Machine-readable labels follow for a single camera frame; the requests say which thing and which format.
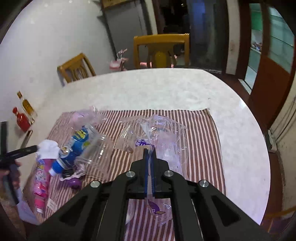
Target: white cap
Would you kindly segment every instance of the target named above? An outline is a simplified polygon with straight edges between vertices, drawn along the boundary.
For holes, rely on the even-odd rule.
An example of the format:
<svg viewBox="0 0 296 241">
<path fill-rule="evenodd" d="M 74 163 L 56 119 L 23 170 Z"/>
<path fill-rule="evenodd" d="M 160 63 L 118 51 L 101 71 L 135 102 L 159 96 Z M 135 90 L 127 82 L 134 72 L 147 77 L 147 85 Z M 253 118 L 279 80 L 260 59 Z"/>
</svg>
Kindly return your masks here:
<svg viewBox="0 0 296 241">
<path fill-rule="evenodd" d="M 57 173 L 51 168 L 49 171 L 49 174 L 54 177 L 55 175 L 57 175 Z"/>
</svg>

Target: human hand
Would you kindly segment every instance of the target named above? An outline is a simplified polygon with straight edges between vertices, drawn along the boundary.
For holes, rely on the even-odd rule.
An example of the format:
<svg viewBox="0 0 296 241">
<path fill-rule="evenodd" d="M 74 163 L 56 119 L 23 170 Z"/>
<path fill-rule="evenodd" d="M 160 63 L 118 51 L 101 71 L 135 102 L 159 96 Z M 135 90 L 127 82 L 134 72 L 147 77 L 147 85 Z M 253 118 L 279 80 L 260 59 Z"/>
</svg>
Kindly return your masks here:
<svg viewBox="0 0 296 241">
<path fill-rule="evenodd" d="M 20 167 L 22 164 L 20 162 L 15 162 L 15 164 Z M 2 180 L 4 176 L 7 176 L 9 174 L 9 170 L 0 170 L 0 186 L 2 186 Z M 17 170 L 15 173 L 14 179 L 12 181 L 12 185 L 15 189 L 19 189 L 20 187 L 20 171 Z"/>
</svg>

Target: white plastic bag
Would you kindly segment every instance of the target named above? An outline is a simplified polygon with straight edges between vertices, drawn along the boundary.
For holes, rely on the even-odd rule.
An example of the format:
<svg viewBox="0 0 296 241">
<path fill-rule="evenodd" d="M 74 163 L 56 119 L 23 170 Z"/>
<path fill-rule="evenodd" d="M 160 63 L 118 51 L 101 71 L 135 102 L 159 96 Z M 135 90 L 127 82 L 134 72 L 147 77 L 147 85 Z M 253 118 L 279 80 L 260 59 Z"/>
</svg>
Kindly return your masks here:
<svg viewBox="0 0 296 241">
<path fill-rule="evenodd" d="M 106 120 L 106 116 L 101 114 L 95 106 L 91 106 L 89 109 L 75 111 L 69 124 L 74 130 L 80 130 L 86 124 L 99 125 Z"/>
</svg>

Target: blue lid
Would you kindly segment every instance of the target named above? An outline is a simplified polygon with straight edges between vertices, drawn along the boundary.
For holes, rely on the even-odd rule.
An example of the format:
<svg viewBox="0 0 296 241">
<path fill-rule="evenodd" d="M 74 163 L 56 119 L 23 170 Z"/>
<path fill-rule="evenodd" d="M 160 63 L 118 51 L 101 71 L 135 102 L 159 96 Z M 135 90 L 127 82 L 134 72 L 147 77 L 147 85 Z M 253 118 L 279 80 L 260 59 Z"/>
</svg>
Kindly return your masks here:
<svg viewBox="0 0 296 241">
<path fill-rule="evenodd" d="M 57 161 L 53 162 L 52 169 L 58 174 L 62 173 L 64 170 Z"/>
</svg>

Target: white label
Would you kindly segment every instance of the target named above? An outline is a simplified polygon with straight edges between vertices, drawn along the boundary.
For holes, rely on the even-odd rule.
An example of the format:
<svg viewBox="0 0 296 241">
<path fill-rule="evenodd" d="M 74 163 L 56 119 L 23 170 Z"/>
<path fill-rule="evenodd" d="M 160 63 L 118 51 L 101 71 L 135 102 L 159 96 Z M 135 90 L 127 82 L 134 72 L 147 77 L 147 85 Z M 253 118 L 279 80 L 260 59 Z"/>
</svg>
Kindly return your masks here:
<svg viewBox="0 0 296 241">
<path fill-rule="evenodd" d="M 47 206 L 54 212 L 57 211 L 57 204 L 52 200 L 52 199 L 48 199 L 47 201 Z"/>
</svg>

